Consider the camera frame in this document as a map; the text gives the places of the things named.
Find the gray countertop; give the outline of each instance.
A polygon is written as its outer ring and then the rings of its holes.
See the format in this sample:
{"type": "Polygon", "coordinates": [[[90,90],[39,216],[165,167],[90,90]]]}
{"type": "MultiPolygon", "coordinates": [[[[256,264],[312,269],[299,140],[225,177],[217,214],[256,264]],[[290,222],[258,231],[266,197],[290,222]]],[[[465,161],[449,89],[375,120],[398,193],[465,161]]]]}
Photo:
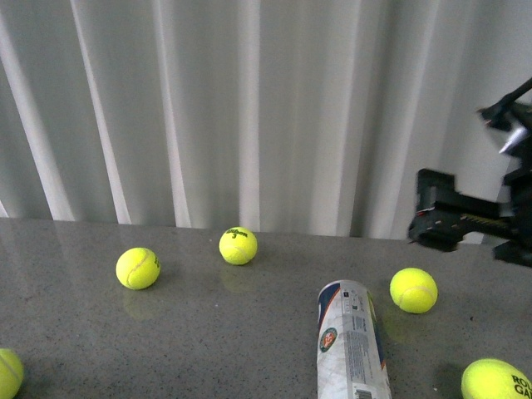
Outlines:
{"type": "Polygon", "coordinates": [[[532,269],[490,247],[257,234],[256,258],[238,267],[219,255],[222,233],[0,219],[0,347],[25,365],[17,398],[315,398],[317,298],[337,279],[372,292],[394,399],[457,399],[481,357],[532,375],[532,269]],[[131,291],[115,264],[140,246],[162,272],[131,291]],[[429,313],[390,298],[411,266],[438,284],[429,313]]]}

